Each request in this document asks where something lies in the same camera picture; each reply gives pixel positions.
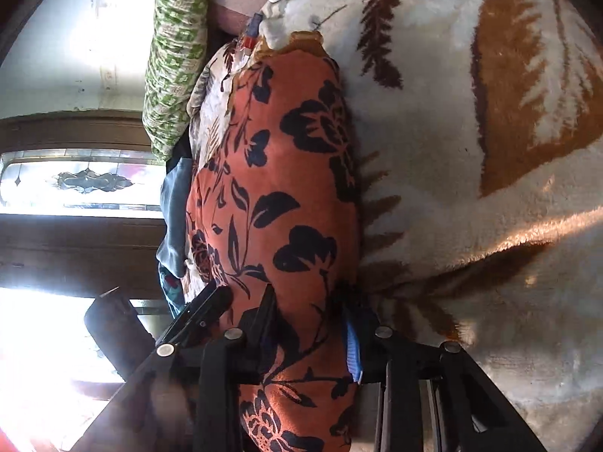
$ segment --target fleece blanket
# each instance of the fleece blanket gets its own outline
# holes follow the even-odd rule
[[[603,413],[603,48],[583,17],[569,0],[263,12],[259,46],[319,31],[340,66],[360,284],[380,317],[417,341],[462,342],[549,451],[577,450]],[[216,55],[203,87],[222,105],[200,103],[200,159],[227,123],[234,54]]]

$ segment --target black flower pattern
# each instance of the black flower pattern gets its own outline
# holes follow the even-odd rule
[[[329,65],[329,68],[331,68],[331,71],[333,71],[333,74],[335,75],[335,81],[337,81],[337,83],[341,83],[341,73],[337,62],[332,60],[331,58],[323,58],[323,62],[327,63]]]
[[[343,441],[346,445],[350,445],[352,443],[352,438],[350,437],[350,422],[352,421],[353,415],[354,406],[346,408],[340,415],[337,423],[335,423],[335,425],[329,429],[329,433],[332,437],[343,437]]]
[[[262,129],[257,131],[249,140],[249,143],[245,146],[245,160],[247,166],[265,166],[268,162],[264,149],[268,145],[270,139],[270,131],[268,129]]]
[[[341,89],[325,80],[318,100],[306,100],[286,113],[280,122],[280,130],[293,136],[293,143],[302,151],[331,155],[329,167],[337,198],[342,202],[356,202],[358,193],[352,146],[346,130],[347,115]]]
[[[274,254],[274,266],[283,272],[307,272],[312,266],[321,273],[337,258],[337,242],[311,226],[295,226],[289,232],[289,244]]]
[[[191,251],[195,265],[201,275],[201,279],[208,283],[210,278],[210,260],[209,254],[207,253],[207,243],[205,241],[205,234],[200,229],[191,237]]]
[[[337,379],[333,389],[331,390],[331,399],[336,400],[347,394],[347,391],[351,384],[354,383],[352,376],[345,376]]]
[[[214,192],[219,186],[223,187],[224,176],[230,175],[230,165],[224,160],[224,158],[221,158],[218,156],[216,158],[211,158],[207,162],[206,166],[203,167],[203,169],[209,170],[210,172],[212,172],[213,176],[215,176],[215,179],[213,181],[213,186],[207,187],[206,194],[203,196],[203,205],[204,205],[206,203],[207,199],[209,199],[209,194],[211,192]]]
[[[258,102],[267,104],[270,100],[270,95],[272,94],[272,89],[270,88],[270,78],[274,76],[274,71],[272,71],[270,66],[266,66],[264,63],[252,65],[249,70],[252,71],[252,73],[258,72],[258,74],[261,75],[261,78],[255,78],[255,83],[251,89],[253,98],[255,98]]]
[[[221,209],[227,205],[227,201],[225,200],[224,179],[225,176],[222,175],[218,182],[218,184],[221,184],[221,187],[218,193],[216,209]],[[289,194],[275,191],[267,195],[262,195],[257,200],[253,209],[251,209],[247,189],[243,185],[240,185],[234,176],[231,176],[230,181],[230,198],[233,200],[237,209],[245,212],[247,223],[241,226],[241,223],[239,222],[239,229],[237,229],[234,215],[231,215],[228,228],[226,228],[219,226],[213,222],[213,218],[211,219],[210,222],[213,233],[217,236],[224,234],[228,239],[228,259],[225,260],[227,268],[224,269],[221,264],[219,265],[219,268],[213,267],[215,263],[219,264],[219,253],[217,250],[212,249],[213,251],[210,252],[210,257],[212,253],[214,253],[214,255],[210,263],[211,271],[212,275],[218,280],[218,283],[228,280],[250,297],[251,292],[249,291],[248,286],[249,280],[245,279],[245,277],[251,277],[252,279],[265,283],[269,282],[266,271],[261,263],[248,263],[251,229],[266,228],[273,221],[282,215],[287,214],[287,212],[298,209],[300,204]]]
[[[300,437],[282,430],[280,418],[272,409],[266,393],[257,392],[254,402],[242,402],[240,415],[243,426],[260,450],[272,452],[322,452],[324,442],[317,437]]]
[[[226,278],[226,273],[220,263],[220,253],[213,248],[211,244],[207,245],[207,253],[209,254],[212,278],[215,279],[219,286],[227,286],[228,279]]]

